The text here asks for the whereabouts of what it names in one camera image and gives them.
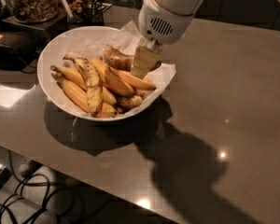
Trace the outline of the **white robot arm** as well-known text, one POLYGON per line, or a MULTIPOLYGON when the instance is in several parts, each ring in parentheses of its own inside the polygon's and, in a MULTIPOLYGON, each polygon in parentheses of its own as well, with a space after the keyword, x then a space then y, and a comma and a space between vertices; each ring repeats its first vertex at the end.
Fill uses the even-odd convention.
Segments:
POLYGON ((156 68, 161 47, 181 39, 195 18, 280 31, 280 0, 143 0, 132 74, 156 68))

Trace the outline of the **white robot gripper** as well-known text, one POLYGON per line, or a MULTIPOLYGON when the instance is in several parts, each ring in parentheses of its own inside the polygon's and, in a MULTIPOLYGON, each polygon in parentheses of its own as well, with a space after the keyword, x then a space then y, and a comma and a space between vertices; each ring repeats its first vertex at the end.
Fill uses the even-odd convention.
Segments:
MULTIPOLYGON (((188 0, 144 0, 138 26, 142 36, 160 44, 174 44, 185 33, 193 19, 188 0)), ((130 73, 144 78, 161 65, 161 47, 139 45, 133 56, 130 73)))

